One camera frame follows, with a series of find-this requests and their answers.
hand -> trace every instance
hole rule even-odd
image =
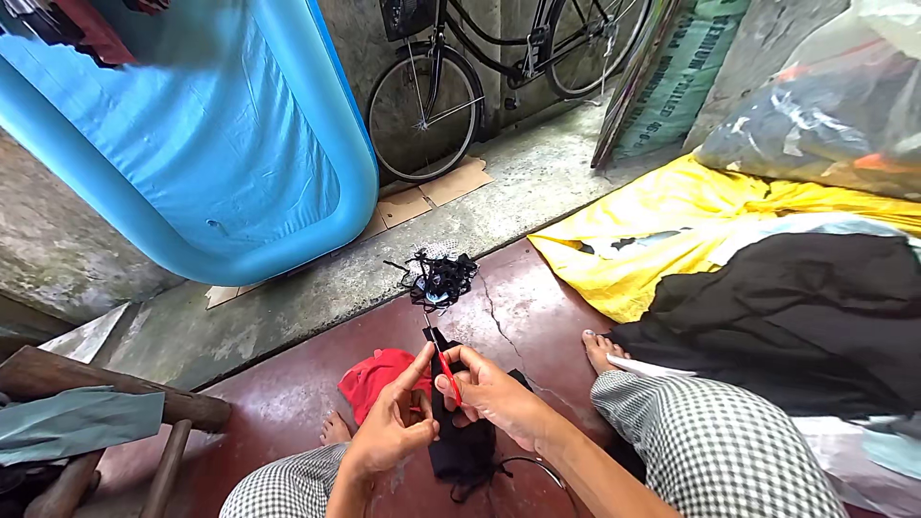
[[[535,444],[548,437],[550,428],[560,417],[543,400],[525,388],[492,361],[466,346],[445,351],[448,363],[461,361],[468,371],[454,374],[460,391],[462,416],[454,426],[463,427],[479,418],[487,418],[525,450],[535,451]],[[445,408],[454,411],[457,401],[448,378],[439,374],[435,386],[445,396]]]
[[[393,468],[403,457],[437,439],[438,422],[432,418],[432,402],[413,386],[426,372],[435,344],[428,342],[413,363],[392,383],[384,386],[352,438],[342,464],[360,477]]]

bicycle basket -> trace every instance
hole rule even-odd
[[[380,0],[387,41],[409,38],[435,23],[436,0]]]

bicycle tire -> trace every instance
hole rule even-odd
[[[563,7],[566,5],[566,3],[572,2],[572,1],[573,0],[554,0],[554,2],[550,5],[550,16],[548,18],[550,30],[548,31],[548,34],[547,34],[547,41],[541,48],[541,61],[546,61],[551,58],[552,53],[553,53],[553,47],[554,47],[554,36],[556,34],[557,25],[559,24],[559,21],[560,21],[560,15],[562,14]],[[617,63],[612,64],[611,69],[608,70],[608,72],[604,74],[604,80],[607,80],[608,78],[616,74],[619,74],[620,72],[624,70],[624,67],[626,66],[626,62],[627,62],[626,58],[630,55],[631,50],[636,45],[636,41],[641,32],[641,29],[648,20],[649,11],[651,10],[651,7],[652,7],[652,0],[636,0],[636,1],[643,3],[641,6],[642,11],[638,17],[638,20],[636,21],[633,27],[633,33],[630,35],[630,40],[626,43],[626,45],[624,45],[621,55],[619,56],[619,59],[617,60]],[[547,81],[550,83],[550,88],[561,99],[581,99],[583,97],[588,96],[592,91],[595,90],[595,88],[598,88],[600,86],[601,77],[599,77],[597,81],[594,81],[593,83],[589,84],[587,87],[580,88],[579,90],[572,90],[570,88],[565,87],[560,81],[559,76],[557,75],[557,72],[556,72],[557,63],[552,63],[547,67],[546,75],[547,75]]]
[[[429,54],[431,46],[425,43],[418,43],[411,46],[413,58],[416,57],[425,57]],[[368,97],[367,108],[365,113],[365,126],[368,131],[368,135],[371,138],[371,146],[374,148],[375,156],[378,159],[378,164],[380,165],[381,171],[389,171],[397,178],[405,180],[407,182],[428,182],[434,180],[438,177],[444,176],[451,172],[454,167],[460,162],[464,155],[467,153],[467,150],[476,140],[477,134],[482,131],[483,128],[483,119],[484,119],[484,94],[483,94],[483,85],[480,82],[479,76],[473,70],[473,67],[470,65],[470,62],[467,61],[462,55],[460,55],[456,50],[447,45],[444,48],[443,52],[444,60],[451,62],[457,66],[457,70],[463,76],[465,81],[470,87],[471,95],[473,99],[478,99],[473,102],[470,106],[472,107],[471,113],[471,125],[468,128],[468,133],[464,139],[462,146],[453,153],[451,158],[447,160],[443,166],[439,166],[436,171],[432,171],[428,174],[416,175],[413,174],[416,171],[401,171],[398,168],[395,168],[388,163],[388,161],[382,156],[382,153],[378,149],[378,144],[375,142],[374,133],[372,132],[372,124],[374,120],[374,104],[378,99],[380,89],[383,86],[384,82],[393,74],[393,72],[401,66],[404,66],[409,61],[409,53],[406,51],[405,47],[401,48],[399,51],[399,58],[392,65],[388,66],[383,73],[380,74],[377,81],[375,81],[374,87],[371,90],[371,95]]]

bicycle frame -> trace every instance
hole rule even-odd
[[[461,24],[458,22],[458,20],[456,20],[454,17],[451,16],[451,14],[448,12],[448,4],[451,4],[451,6],[453,6],[457,10],[458,14],[460,15],[460,19],[463,20],[468,26],[470,26],[470,28],[473,29],[473,32],[480,38],[483,38],[484,41],[492,43],[493,45],[500,45],[500,46],[507,46],[507,47],[508,46],[525,46],[527,47],[526,52],[532,53],[533,50],[531,49],[531,46],[540,47],[542,45],[549,44],[547,41],[541,41],[540,39],[540,37],[546,31],[546,26],[548,22],[547,18],[549,17],[549,13],[547,12],[547,2],[548,0],[538,0],[537,7],[535,8],[535,11],[534,11],[534,20],[531,23],[530,34],[527,37],[505,39],[505,38],[496,38],[488,34],[485,30],[481,29],[480,26],[478,26],[476,22],[473,21],[473,18],[471,18],[470,14],[463,8],[463,6],[461,6],[461,3],[459,0],[438,0],[437,7],[436,7],[435,31],[434,31],[434,35],[431,41],[432,49],[430,51],[432,53],[432,71],[431,71],[431,76],[429,78],[429,89],[428,89],[428,97],[426,100],[426,107],[424,109],[424,112],[425,112],[424,119],[427,119],[429,116],[431,116],[431,110],[432,110],[432,107],[435,106],[435,101],[438,95],[438,87],[441,83],[441,66],[442,66],[442,59],[443,59],[442,54],[444,52],[444,47],[446,45],[445,28],[448,28],[451,30],[451,33],[454,34],[454,36],[458,39],[458,41],[460,42],[460,45],[464,47],[465,49],[469,50],[473,54],[473,57],[476,58],[477,61],[479,61],[486,67],[491,68],[492,70],[495,70],[499,74],[505,77],[508,77],[508,84],[513,89],[520,88],[530,83],[532,80],[536,79],[537,77],[540,77],[541,75],[543,75],[543,72],[548,65],[552,64],[553,62],[559,59],[562,59],[564,56],[566,56],[568,53],[572,52],[572,50],[576,48],[574,46],[568,49],[567,51],[565,51],[564,53],[552,52],[551,55],[543,62],[532,64],[531,67],[534,73],[531,75],[527,75],[522,70],[522,68],[504,65],[502,63],[499,63],[495,59],[489,57],[483,51],[483,49],[481,49],[476,43],[473,42],[473,40],[470,39],[469,36],[467,36],[463,28],[461,27]],[[579,11],[579,14],[581,16],[581,11],[579,10],[578,3],[576,2],[573,2],[573,3],[576,9]],[[599,4],[599,0],[592,0],[592,4],[598,7],[599,11],[604,16],[605,20],[607,20],[607,16],[604,14],[604,9],[601,8],[601,5]],[[557,43],[554,46],[554,51],[557,49],[566,47],[568,44],[572,43],[573,41],[576,41],[577,39],[579,39],[580,37],[584,35],[585,35],[584,30],[574,32],[572,35],[567,37],[565,40]]]

dark red cloth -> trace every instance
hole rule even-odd
[[[107,65],[137,63],[115,29],[87,0],[54,0],[54,3],[83,30],[86,36],[80,44],[92,47],[100,61]]]
[[[367,412],[377,401],[380,389],[396,380],[397,376],[405,371],[414,359],[415,356],[404,350],[375,349],[373,357],[363,359],[345,372],[338,386],[345,399],[352,405],[356,424],[361,425],[365,422]],[[426,395],[431,399],[431,371],[426,369],[426,373],[419,378],[413,388],[426,391]]]

